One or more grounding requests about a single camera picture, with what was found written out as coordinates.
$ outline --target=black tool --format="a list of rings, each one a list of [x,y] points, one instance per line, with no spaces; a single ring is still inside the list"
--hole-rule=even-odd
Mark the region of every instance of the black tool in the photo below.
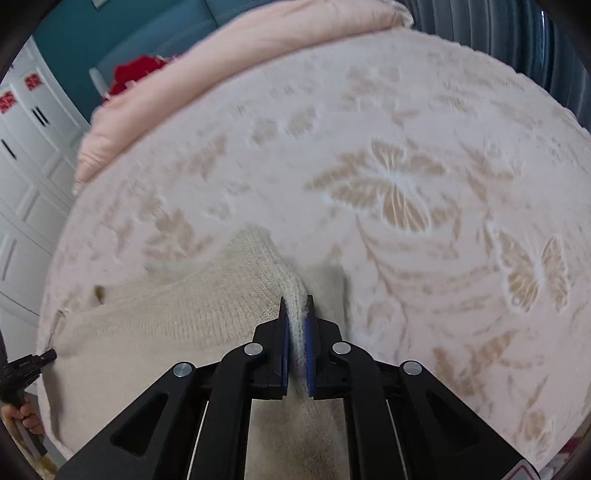
[[[418,362],[374,361],[316,317],[311,296],[305,328],[310,396],[343,399],[351,480],[539,480]]]
[[[289,323],[261,323],[221,362],[173,366],[58,471],[56,478],[191,480],[244,477],[253,399],[287,394]],[[191,457],[194,446],[194,462]]]
[[[56,357],[56,352],[52,349],[42,355],[27,355],[9,363],[0,333],[0,400],[20,409],[25,403],[25,389],[41,375],[41,369]],[[41,439],[27,430],[21,420],[15,420],[15,424],[35,460],[47,453]]]
[[[335,323],[316,317],[312,297],[308,311],[310,396],[343,399],[351,480],[539,480],[421,364],[376,362],[343,342]],[[252,399],[287,393],[288,332],[282,300],[279,317],[260,324],[251,343],[221,362],[173,366],[75,454],[57,480],[242,480]]]

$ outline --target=red cloth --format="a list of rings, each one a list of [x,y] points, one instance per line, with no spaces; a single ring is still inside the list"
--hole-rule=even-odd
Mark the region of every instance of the red cloth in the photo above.
[[[119,65],[113,73],[113,85],[109,89],[109,95],[118,95],[128,88],[129,82],[137,82],[146,75],[166,66],[168,62],[158,57],[142,55],[135,60]]]

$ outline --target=warning label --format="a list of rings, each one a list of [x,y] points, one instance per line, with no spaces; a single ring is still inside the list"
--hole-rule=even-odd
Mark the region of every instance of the warning label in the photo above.
[[[540,477],[527,460],[522,460],[503,480],[540,480]]]

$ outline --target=pink blanket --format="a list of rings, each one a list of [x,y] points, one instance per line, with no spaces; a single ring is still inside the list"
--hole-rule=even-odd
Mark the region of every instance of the pink blanket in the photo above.
[[[241,15],[95,110],[78,154],[74,192],[139,137],[232,75],[302,48],[412,22],[402,5],[382,0],[290,0]]]

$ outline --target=human hand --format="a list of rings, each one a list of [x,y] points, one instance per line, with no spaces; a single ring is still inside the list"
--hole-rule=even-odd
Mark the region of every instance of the human hand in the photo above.
[[[13,405],[2,406],[2,419],[6,424],[7,421],[22,420],[22,424],[25,428],[28,428],[31,433],[35,435],[45,435],[45,428],[41,420],[35,413],[33,404],[31,403],[31,396],[25,395],[25,403],[22,405],[20,410]]]

